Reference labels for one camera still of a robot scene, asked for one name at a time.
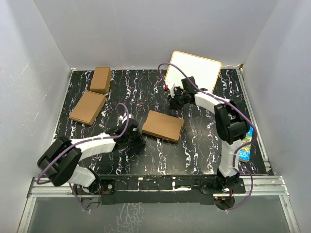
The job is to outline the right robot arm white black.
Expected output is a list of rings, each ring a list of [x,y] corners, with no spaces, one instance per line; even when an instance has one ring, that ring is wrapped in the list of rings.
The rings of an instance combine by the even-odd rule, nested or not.
[[[243,140],[250,130],[251,121],[233,101],[218,97],[205,88],[198,88],[193,77],[183,79],[182,85],[179,87],[173,82],[165,82],[164,90],[169,91],[170,108],[180,110],[189,103],[214,114],[217,135],[222,141],[215,187],[221,192],[229,192],[240,178],[239,151],[245,146]]]

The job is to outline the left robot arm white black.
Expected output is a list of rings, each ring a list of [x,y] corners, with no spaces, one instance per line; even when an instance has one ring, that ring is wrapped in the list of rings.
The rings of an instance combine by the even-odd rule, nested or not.
[[[37,166],[54,186],[70,183],[94,194],[100,190],[101,178],[92,169],[79,166],[81,160],[115,150],[138,152],[145,144],[138,122],[129,118],[121,125],[93,137],[58,137],[39,158]]]

